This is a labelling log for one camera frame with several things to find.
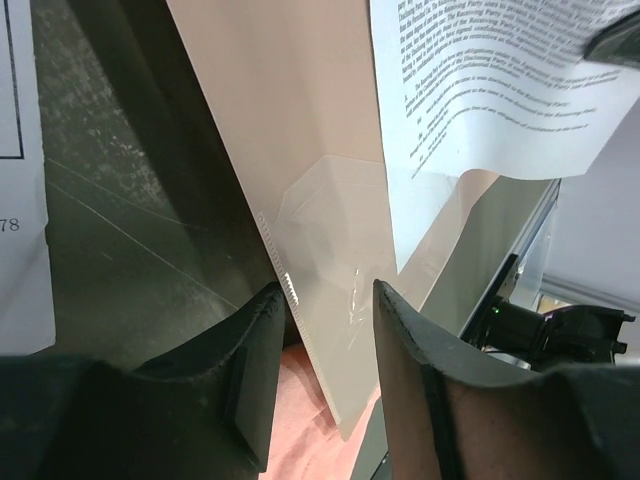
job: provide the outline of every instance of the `gray floor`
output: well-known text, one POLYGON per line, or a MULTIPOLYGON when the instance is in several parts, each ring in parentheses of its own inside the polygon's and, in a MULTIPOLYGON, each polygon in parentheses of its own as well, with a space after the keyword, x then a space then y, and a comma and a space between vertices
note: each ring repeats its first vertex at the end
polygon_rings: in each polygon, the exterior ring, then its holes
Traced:
MULTIPOLYGON (((500 178, 473 208, 422 314, 459 333, 544 194, 549 182, 500 178)), ((352 480, 372 477, 387 452, 380 402, 369 422, 352 480)), ((388 468, 376 480, 390 479, 388 468)))

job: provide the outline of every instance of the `black border line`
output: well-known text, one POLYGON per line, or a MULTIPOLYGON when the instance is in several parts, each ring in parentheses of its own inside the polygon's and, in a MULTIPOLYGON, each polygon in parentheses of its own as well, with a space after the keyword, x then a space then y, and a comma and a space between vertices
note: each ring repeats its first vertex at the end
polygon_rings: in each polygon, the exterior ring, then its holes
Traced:
POLYGON ((20 121, 20 104, 18 102, 18 80, 16 75, 16 61, 13 53, 13 38, 11 37, 11 19, 9 18, 9 0, 4 0, 4 16, 7 22, 7 40, 9 42, 9 59, 11 60, 11 79, 13 80, 13 99, 16 111, 16 124, 18 126, 18 142, 20 143, 19 156, 0 155, 0 160, 24 160, 24 143, 22 140, 22 122, 20 121))

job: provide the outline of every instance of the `white paper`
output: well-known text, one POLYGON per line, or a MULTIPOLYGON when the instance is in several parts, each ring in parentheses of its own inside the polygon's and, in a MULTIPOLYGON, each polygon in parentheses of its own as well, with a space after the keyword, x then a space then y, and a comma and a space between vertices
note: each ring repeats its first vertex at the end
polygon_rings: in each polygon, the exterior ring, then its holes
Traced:
POLYGON ((640 74, 582 61, 582 52, 638 8, 638 0, 371 0, 398 270, 447 182, 465 171, 586 172, 638 99, 640 74))
POLYGON ((55 341, 30 4, 0 6, 0 354, 55 341))

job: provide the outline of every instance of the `page number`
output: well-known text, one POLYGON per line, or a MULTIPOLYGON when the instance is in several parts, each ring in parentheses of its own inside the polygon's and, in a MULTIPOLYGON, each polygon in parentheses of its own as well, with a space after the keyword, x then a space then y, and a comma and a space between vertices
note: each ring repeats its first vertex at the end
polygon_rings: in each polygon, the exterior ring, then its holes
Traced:
POLYGON ((0 233, 17 232, 20 230, 20 220, 17 218, 0 218, 0 233))

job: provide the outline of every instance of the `pink surface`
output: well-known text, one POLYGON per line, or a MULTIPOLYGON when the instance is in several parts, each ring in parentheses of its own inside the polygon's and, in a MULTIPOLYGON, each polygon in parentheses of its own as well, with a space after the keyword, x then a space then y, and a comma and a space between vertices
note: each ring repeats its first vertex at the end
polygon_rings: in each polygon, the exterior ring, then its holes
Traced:
POLYGON ((349 480, 380 390, 343 441, 302 345, 282 353, 269 466, 260 480, 349 480))

